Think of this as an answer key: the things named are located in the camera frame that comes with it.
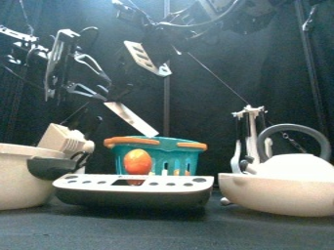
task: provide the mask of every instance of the white container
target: white container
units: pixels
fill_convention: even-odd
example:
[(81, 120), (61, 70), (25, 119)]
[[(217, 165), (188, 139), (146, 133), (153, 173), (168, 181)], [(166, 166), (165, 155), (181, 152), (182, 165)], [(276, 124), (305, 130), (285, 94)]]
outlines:
[(280, 215), (334, 215), (334, 180), (280, 179), (260, 175), (220, 174), (225, 197), (253, 210)]
[(0, 210), (30, 208), (45, 204), (54, 192), (53, 181), (35, 177), (27, 166), (30, 158), (65, 158), (51, 149), (0, 144)]

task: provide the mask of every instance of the black table surface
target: black table surface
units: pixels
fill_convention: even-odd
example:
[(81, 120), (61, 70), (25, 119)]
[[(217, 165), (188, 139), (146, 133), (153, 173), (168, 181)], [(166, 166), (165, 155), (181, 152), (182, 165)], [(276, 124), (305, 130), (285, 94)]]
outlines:
[(334, 217), (301, 218), (221, 206), (202, 209), (86, 208), (57, 197), (0, 211), (0, 249), (334, 249)]

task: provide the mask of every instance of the metal rod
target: metal rod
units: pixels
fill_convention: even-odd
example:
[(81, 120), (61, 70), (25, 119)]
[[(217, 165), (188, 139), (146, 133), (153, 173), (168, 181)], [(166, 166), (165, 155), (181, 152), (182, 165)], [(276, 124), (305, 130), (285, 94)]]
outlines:
[[(164, 8), (164, 15), (165, 18), (170, 14), (170, 8), (172, 8), (172, 3), (170, 0), (165, 0), (165, 8)], [(172, 107), (170, 107), (170, 102), (172, 102), (172, 79), (170, 76), (168, 76), (164, 79), (164, 136), (170, 137), (170, 112), (172, 112)]]
[(310, 81), (310, 89), (313, 93), (313, 101), (315, 101), (315, 106), (316, 106), (319, 126), (320, 126), (320, 131), (323, 132), (323, 134), (328, 136), (329, 130), (328, 130), (327, 116), (325, 116), (323, 98), (321, 98), (320, 87), (319, 87), (313, 50), (312, 50), (312, 45), (310, 45), (309, 33), (304, 31), (304, 24), (306, 22), (306, 13), (305, 13), (302, 1), (296, 1), (296, 9), (297, 9), (297, 15), (298, 15), (304, 49), (305, 49), (305, 54), (306, 54), (308, 75), (309, 75), (309, 81)]

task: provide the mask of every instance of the plastic basket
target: plastic basket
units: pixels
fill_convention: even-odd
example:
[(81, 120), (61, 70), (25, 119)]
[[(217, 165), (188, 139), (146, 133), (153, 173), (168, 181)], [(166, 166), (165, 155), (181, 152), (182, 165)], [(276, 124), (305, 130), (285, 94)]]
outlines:
[(123, 164), (126, 154), (142, 148), (153, 158), (152, 174), (196, 175), (198, 155), (206, 151), (206, 144), (165, 137), (114, 137), (105, 140), (105, 145), (115, 154), (117, 173), (127, 175)]

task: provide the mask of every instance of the black pole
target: black pole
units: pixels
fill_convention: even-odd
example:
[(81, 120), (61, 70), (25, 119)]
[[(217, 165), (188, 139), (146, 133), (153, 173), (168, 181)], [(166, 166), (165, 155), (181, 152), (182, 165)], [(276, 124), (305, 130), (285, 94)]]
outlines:
[(310, 89), (313, 93), (313, 101), (315, 101), (315, 107), (316, 107), (316, 113), (317, 113), (317, 119), (319, 119), (319, 126), (320, 126), (320, 131), (328, 137), (329, 129), (328, 129), (328, 123), (327, 123), (325, 110), (324, 110), (324, 102), (323, 102), (320, 87), (319, 87), (319, 78), (317, 78), (317, 71), (316, 71), (316, 66), (315, 66), (315, 55), (313, 55), (313, 49), (312, 49), (312, 44), (310, 44), (310, 38), (309, 38), (310, 30), (304, 30), (304, 24), (306, 23), (306, 11), (304, 7), (304, 3), (300, 0), (296, 1), (296, 9), (297, 9), (297, 15), (298, 15), (304, 49), (305, 49), (305, 54), (306, 54), (308, 75), (309, 75), (309, 81), (310, 81)]

